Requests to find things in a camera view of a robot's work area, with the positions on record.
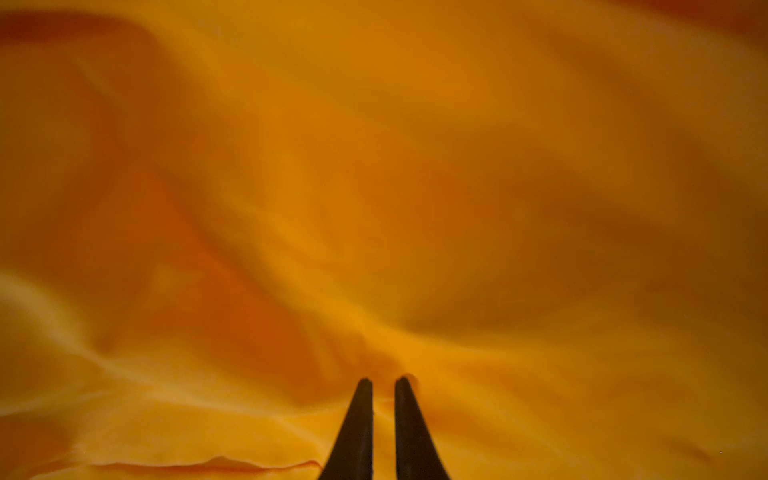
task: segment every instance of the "yellow surface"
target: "yellow surface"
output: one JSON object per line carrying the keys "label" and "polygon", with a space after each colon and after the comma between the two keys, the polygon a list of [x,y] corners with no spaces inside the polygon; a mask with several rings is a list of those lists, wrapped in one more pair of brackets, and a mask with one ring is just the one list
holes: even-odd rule
{"label": "yellow surface", "polygon": [[[0,2],[0,477],[768,478],[755,2]],[[646,10],[655,5],[657,10]]]}

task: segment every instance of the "wrinkled fabric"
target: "wrinkled fabric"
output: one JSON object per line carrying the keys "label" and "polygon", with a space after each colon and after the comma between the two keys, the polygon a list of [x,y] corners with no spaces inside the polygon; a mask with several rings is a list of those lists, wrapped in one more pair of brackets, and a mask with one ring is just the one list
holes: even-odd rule
{"label": "wrinkled fabric", "polygon": [[0,477],[768,475],[759,2],[0,4]]}

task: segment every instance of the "black prong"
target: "black prong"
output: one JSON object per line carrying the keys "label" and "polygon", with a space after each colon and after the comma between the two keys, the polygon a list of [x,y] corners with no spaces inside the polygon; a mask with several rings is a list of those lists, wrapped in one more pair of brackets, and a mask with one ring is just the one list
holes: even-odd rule
{"label": "black prong", "polygon": [[318,480],[372,480],[373,384],[362,379]]}
{"label": "black prong", "polygon": [[395,447],[398,480],[450,480],[406,377],[395,384]]}

